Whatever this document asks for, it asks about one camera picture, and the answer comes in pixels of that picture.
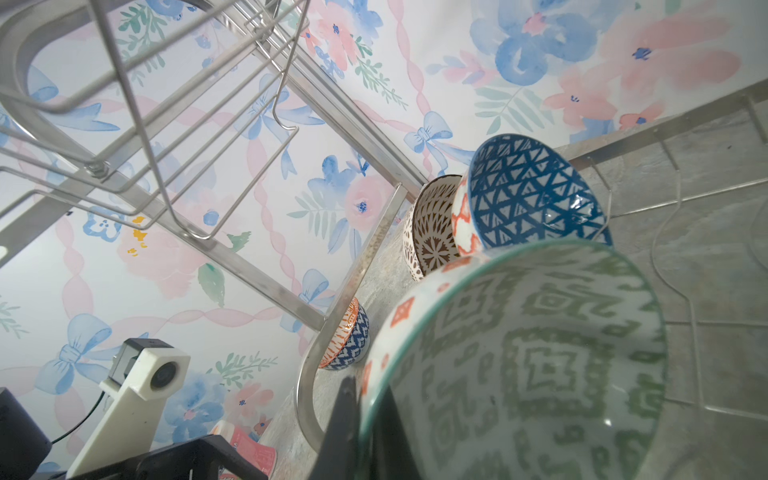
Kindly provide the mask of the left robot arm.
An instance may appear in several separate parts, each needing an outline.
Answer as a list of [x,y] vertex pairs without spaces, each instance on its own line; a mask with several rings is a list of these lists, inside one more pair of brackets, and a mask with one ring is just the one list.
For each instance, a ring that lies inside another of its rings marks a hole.
[[42,472],[51,441],[6,388],[1,389],[1,477],[3,479],[217,479],[227,470],[239,479],[267,474],[242,457],[220,435],[174,444],[82,474]]

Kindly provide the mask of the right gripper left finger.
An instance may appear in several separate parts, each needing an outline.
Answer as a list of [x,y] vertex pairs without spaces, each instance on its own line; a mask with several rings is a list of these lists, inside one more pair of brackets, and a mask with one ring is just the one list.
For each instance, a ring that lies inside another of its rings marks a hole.
[[359,422],[356,379],[347,377],[339,387],[309,480],[352,480],[355,477]]

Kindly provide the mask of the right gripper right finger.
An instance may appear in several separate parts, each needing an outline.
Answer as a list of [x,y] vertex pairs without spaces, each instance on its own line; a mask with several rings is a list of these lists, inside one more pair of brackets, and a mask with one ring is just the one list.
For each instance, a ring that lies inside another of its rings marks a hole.
[[383,397],[373,427],[371,478],[418,480],[418,472],[392,391]]

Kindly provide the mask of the orange patterned bowl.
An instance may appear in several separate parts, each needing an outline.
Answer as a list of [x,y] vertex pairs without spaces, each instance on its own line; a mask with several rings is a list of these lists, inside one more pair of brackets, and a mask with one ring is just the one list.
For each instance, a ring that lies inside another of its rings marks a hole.
[[368,348],[370,321],[357,298],[347,308],[320,362],[322,370],[340,371],[362,359]]

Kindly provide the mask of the dark blue patterned bowl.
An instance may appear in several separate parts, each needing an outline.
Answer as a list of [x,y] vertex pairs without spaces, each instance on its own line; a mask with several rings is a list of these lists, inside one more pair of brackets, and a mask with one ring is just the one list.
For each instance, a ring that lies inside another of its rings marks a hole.
[[613,244],[608,218],[582,176],[544,143],[519,134],[486,140],[458,184],[451,211],[462,256],[576,238]]

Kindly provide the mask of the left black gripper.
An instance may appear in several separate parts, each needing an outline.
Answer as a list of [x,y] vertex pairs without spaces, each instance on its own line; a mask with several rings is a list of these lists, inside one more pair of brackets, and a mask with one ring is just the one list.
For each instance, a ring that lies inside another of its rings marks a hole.
[[227,470],[240,479],[267,479],[221,435],[206,435],[98,468],[91,472],[48,472],[48,479],[218,479]]

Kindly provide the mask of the pale green patterned bowl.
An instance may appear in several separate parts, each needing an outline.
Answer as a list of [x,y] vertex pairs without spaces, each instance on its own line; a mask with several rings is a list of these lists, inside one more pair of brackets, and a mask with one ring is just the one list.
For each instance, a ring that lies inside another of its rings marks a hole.
[[454,260],[381,323],[360,395],[357,475],[392,391],[420,479],[633,479],[666,393],[667,339],[641,270],[553,240]]

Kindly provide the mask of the white maroon patterned bowl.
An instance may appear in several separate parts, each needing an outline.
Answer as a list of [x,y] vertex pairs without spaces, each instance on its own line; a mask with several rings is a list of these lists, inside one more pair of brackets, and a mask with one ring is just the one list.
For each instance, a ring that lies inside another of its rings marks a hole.
[[451,212],[461,180],[454,174],[433,179],[424,185],[408,211],[402,252],[416,282],[460,257]]

